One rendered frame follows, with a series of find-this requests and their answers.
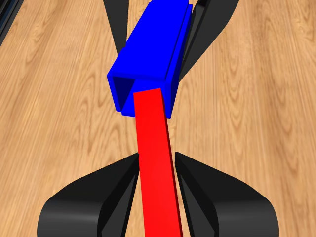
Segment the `thin red peg bar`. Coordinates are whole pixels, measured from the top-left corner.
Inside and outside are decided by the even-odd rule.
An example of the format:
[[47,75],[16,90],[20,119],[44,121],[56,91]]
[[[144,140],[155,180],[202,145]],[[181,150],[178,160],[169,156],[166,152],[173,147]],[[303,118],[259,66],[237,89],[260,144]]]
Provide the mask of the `thin red peg bar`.
[[161,90],[134,93],[145,237],[183,237]]

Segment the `blue hollow socket block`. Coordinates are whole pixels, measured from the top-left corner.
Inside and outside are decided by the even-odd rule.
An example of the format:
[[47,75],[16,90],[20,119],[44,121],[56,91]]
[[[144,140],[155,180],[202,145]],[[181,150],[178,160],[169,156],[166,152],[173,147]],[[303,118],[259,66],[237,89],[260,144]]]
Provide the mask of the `blue hollow socket block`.
[[160,88],[172,114],[193,6],[189,0],[151,0],[107,74],[115,108],[135,116],[135,92]]

